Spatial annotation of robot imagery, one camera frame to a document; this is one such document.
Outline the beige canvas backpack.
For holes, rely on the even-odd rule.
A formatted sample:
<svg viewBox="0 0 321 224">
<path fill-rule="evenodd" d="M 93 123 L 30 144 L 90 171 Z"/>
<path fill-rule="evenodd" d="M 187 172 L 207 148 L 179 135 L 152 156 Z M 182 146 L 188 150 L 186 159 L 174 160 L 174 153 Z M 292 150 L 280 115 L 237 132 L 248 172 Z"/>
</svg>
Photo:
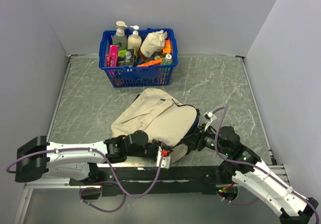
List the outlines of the beige canvas backpack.
<svg viewBox="0 0 321 224">
<path fill-rule="evenodd" d="M 179 142 L 198 125 L 199 115 L 194 106 L 180 103 L 161 89 L 147 88 L 111 124 L 112 136 L 144 131 L 149 141 L 173 147 L 170 156 L 175 163 L 187 154 L 188 147 Z"/>
</svg>

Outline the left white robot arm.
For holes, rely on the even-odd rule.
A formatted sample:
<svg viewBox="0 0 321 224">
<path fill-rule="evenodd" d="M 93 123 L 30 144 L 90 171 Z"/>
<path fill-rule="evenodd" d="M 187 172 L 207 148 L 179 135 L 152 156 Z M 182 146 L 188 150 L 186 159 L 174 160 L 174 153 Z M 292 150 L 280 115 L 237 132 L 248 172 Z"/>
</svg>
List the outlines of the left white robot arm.
<svg viewBox="0 0 321 224">
<path fill-rule="evenodd" d="M 158 167 L 166 165 L 160 146 L 151 143 L 143 131 L 87 144 L 48 142 L 38 136 L 18 148 L 13 173 L 17 183 L 57 176 L 92 185 L 99 179 L 97 164 L 123 163 L 128 157 L 153 158 Z"/>
</svg>

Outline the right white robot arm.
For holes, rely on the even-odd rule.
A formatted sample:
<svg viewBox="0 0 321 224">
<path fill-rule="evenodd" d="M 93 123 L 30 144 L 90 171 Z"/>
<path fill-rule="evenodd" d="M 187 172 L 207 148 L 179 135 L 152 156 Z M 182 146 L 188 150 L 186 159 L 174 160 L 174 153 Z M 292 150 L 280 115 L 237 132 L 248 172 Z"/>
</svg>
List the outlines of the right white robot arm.
<svg viewBox="0 0 321 224">
<path fill-rule="evenodd" d="M 308 223 L 318 213 L 318 201 L 305 197 L 278 177 L 251 149 L 243 145 L 233 127 L 224 126 L 217 132 L 213 127 L 200 126 L 181 139 L 189 150 L 207 147 L 223 158 L 218 167 L 225 183 L 243 186 L 270 207 L 281 223 Z"/>
</svg>

